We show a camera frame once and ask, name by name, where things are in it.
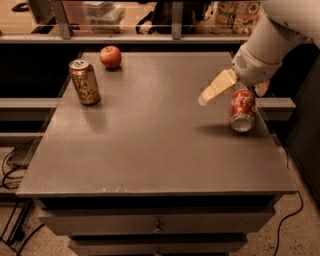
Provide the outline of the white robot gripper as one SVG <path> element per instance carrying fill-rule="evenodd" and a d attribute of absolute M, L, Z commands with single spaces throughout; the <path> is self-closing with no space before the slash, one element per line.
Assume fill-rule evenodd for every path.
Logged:
<path fill-rule="evenodd" d="M 198 103 L 201 106 L 210 104 L 233 88 L 238 80 L 246 86 L 255 85 L 256 95 L 263 97 L 270 85 L 268 80 L 281 65 L 282 62 L 269 64 L 258 60 L 249 52 L 247 44 L 243 44 L 232 59 L 232 69 L 224 69 L 200 94 Z"/>

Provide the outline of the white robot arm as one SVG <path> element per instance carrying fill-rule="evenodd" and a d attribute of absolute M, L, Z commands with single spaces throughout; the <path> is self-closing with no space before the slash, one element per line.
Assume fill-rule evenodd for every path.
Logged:
<path fill-rule="evenodd" d="M 305 40 L 320 46 L 320 0 L 265 0 L 263 14 L 249 39 L 200 94 L 206 106 L 237 83 L 257 86 L 267 82 L 281 67 L 284 57 Z"/>

